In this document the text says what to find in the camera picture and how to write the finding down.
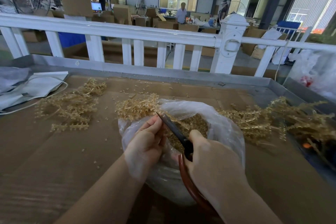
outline computer monitor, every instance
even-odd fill
[[[101,11],[102,10],[102,5],[98,2],[91,2],[91,7],[92,7],[92,10],[94,10],[94,11]]]

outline white shirt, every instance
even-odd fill
[[[177,18],[177,22],[184,23],[184,21],[186,20],[186,16],[187,16],[187,9],[184,9],[184,11],[182,11],[182,8],[180,8],[176,12],[175,18]]]

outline factory floor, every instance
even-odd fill
[[[115,38],[111,40],[112,42],[121,42],[120,38]],[[153,41],[144,41],[145,46],[157,47],[157,42]],[[44,41],[41,43],[27,43],[28,49],[31,53],[34,54],[49,54],[51,52],[48,41]],[[183,67],[188,69],[190,67],[192,57],[192,51],[185,51]],[[12,56],[9,52],[8,46],[6,44],[5,39],[2,35],[0,35],[0,59],[11,59]],[[212,57],[201,56],[199,61],[199,69],[202,71],[210,71],[212,64]],[[173,68],[174,61],[174,49],[167,47],[167,56],[166,56],[166,68]],[[254,59],[240,49],[237,53],[236,60],[234,61],[235,66],[249,67],[249,68],[257,68],[260,60]],[[270,63],[267,66],[267,69],[276,70],[277,65]],[[290,66],[280,65],[278,77],[285,78],[289,71],[291,70]]]

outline hand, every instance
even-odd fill
[[[228,191],[249,187],[240,159],[230,148],[204,138],[198,130],[190,132],[189,140],[194,145],[192,162],[184,159],[190,177],[218,211]]]
[[[133,177],[145,181],[149,169],[159,161],[166,142],[163,134],[164,125],[158,115],[150,118],[135,133],[124,153]]]

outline railing post cap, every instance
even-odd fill
[[[229,16],[226,16],[220,22],[221,22],[221,24],[232,25],[232,26],[245,26],[245,27],[247,27],[249,25],[249,23],[246,22],[246,19],[244,18],[244,16],[242,16],[240,14],[230,14]]]

